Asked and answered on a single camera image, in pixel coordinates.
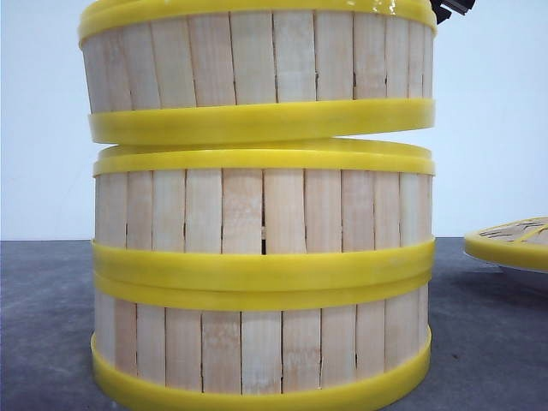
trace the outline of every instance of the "yellow lid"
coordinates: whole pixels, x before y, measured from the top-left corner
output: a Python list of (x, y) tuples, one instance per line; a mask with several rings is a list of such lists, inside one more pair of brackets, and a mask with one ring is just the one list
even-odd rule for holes
[(140, 170), (282, 168), (434, 173), (431, 153), (383, 141), (322, 139), (232, 146), (115, 146), (103, 150), (94, 175)]
[(81, 16), (80, 42), (113, 27), (180, 15), (227, 11), (313, 9), (393, 15), (436, 30), (428, 0), (98, 0)]
[(548, 272), (548, 217), (529, 218), (468, 234), (465, 250), (497, 265)]

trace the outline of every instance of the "gray table surface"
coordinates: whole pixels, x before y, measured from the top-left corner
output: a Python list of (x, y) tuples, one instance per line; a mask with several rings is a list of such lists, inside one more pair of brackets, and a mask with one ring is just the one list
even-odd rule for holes
[[(125, 409), (92, 380), (88, 241), (2, 242), (2, 410)], [(548, 410), (548, 297), (438, 240), (432, 366), (387, 410)]]

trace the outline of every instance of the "bamboo steamer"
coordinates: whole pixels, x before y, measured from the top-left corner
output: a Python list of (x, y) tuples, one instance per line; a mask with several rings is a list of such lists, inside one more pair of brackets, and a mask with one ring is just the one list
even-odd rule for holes
[(230, 290), (175, 298), (150, 277), (167, 269), (141, 255), (386, 262), (431, 240), (428, 151), (317, 140), (432, 125), (429, 2), (255, 3), (101, 0), (82, 18), (93, 138), (131, 145), (96, 169), (95, 248), (110, 257), (95, 261), (92, 346), (98, 383), (131, 409), (377, 409), (426, 374), (429, 253), (421, 283), (361, 299), (328, 284), (323, 304), (232, 307), (218, 303)]
[[(93, 138), (186, 145), (431, 127), (434, 30), (427, 0), (98, 1), (80, 26)], [(127, 113), (155, 109), (170, 110)]]
[[(335, 140), (219, 151), (215, 158), (200, 149), (103, 151), (96, 164), (96, 247), (270, 257), (354, 254), (432, 238), (426, 150)], [(378, 158), (376, 165), (368, 156)], [(101, 266), (96, 260), (97, 272)], [(104, 363), (179, 392), (242, 399), (329, 392), (389, 377), (424, 355), (428, 344), (427, 285), (333, 307), (230, 311), (173, 308), (167, 298), (165, 307), (136, 304), (106, 294), (97, 278), (96, 284), (96, 352)], [(421, 379), (415, 378), (407, 390)], [(139, 396), (121, 398), (104, 381), (102, 386), (118, 401), (148, 409), (139, 408)], [(375, 409), (377, 403), (367, 399), (366, 409)], [(215, 407), (232, 409), (221, 404)], [(192, 408), (185, 400), (180, 405)], [(312, 407), (306, 402), (303, 409)], [(326, 409), (351, 409), (340, 402), (333, 407)], [(273, 409), (285, 408), (277, 403)]]

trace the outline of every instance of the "bamboo slat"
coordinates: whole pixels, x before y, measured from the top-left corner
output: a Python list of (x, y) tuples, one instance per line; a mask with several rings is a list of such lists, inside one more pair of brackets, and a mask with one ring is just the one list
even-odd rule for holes
[[(276, 103), (272, 14), (233, 13), (230, 15), (230, 29), (237, 103)], [(225, 189), (228, 188), (229, 191), (224, 194), (223, 207), (228, 204), (231, 206), (230, 213), (223, 213), (223, 241), (227, 244), (228, 241), (236, 244), (237, 240), (233, 236), (239, 236), (240, 241), (244, 242), (237, 248), (240, 250), (239, 253), (261, 253), (262, 171), (256, 170), (252, 174), (243, 171), (229, 172), (229, 179), (224, 179), (224, 184), (227, 183), (229, 186)], [(246, 200), (239, 200), (236, 196), (240, 184), (245, 188)], [(246, 206), (251, 200), (258, 200), (259, 206)], [(229, 217), (232, 223), (227, 226)], [(242, 219), (244, 224), (240, 226), (239, 222)], [(277, 394), (281, 389), (281, 313), (241, 313), (241, 392)]]
[[(124, 27), (131, 102), (134, 110), (159, 109), (160, 96), (149, 23)], [(152, 250), (152, 172), (128, 176), (128, 248)], [(137, 304), (137, 369), (140, 378), (165, 384), (165, 309)]]
[[(261, 170), (223, 171), (223, 253), (261, 254), (262, 200)], [(231, 324), (239, 325), (240, 313), (224, 315), (231, 315)], [(266, 341), (262, 332), (269, 331), (263, 324), (254, 322), (256, 318), (256, 313), (241, 314), (241, 358), (239, 353), (234, 356), (233, 360), (238, 362), (231, 365), (231, 370), (237, 369), (241, 360), (242, 392), (259, 394), (276, 392), (276, 388), (279, 392), (281, 364), (277, 361), (280, 361), (280, 346), (276, 345), (279, 336)], [(240, 380), (233, 378), (233, 381), (238, 383), (233, 389), (240, 389)]]
[[(342, 172), (342, 250), (375, 248), (374, 173)], [(356, 308), (357, 378), (368, 378), (384, 370), (384, 301), (358, 304)]]
[(386, 17), (354, 15), (355, 98), (386, 97)]
[[(229, 15), (222, 13), (191, 16), (189, 28), (197, 105), (235, 104)], [(200, 216), (200, 226), (194, 225), (193, 238), (199, 243), (200, 236), (203, 238), (201, 247), (194, 245), (188, 251), (221, 253), (221, 170), (193, 170), (192, 175), (189, 176), (197, 179), (193, 186), (194, 200), (197, 201), (193, 215)], [(200, 191), (207, 186), (215, 188), (215, 191), (212, 191), (214, 199), (207, 198), (205, 190)], [(205, 208), (198, 210), (198, 204)], [(206, 221), (208, 209), (213, 211), (212, 221)], [(240, 328), (239, 313), (202, 313), (204, 392), (241, 392)]]
[[(275, 11), (273, 20), (278, 101), (315, 100), (313, 13)], [(265, 207), (266, 252), (305, 253), (303, 171), (268, 170), (267, 194), (274, 204)], [(283, 209), (286, 212), (276, 223), (273, 217)], [(283, 392), (318, 388), (320, 310), (284, 312), (282, 327)]]
[(194, 107), (194, 76), (186, 17), (153, 21), (152, 45), (162, 108)]
[[(304, 180), (302, 170), (265, 170), (266, 253), (305, 253)], [(319, 375), (308, 381), (301, 370), (310, 361), (319, 362), (319, 351), (308, 352), (309, 312), (283, 313), (283, 392), (318, 388)], [(313, 311), (313, 322), (319, 318)], [(314, 341), (318, 334), (313, 334)]]

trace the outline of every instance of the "bamboo steamer lid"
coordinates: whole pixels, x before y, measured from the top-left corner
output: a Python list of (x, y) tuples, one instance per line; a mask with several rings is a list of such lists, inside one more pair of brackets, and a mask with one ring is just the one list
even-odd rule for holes
[(548, 217), (483, 229), (465, 237), (466, 253), (516, 281), (548, 292)]

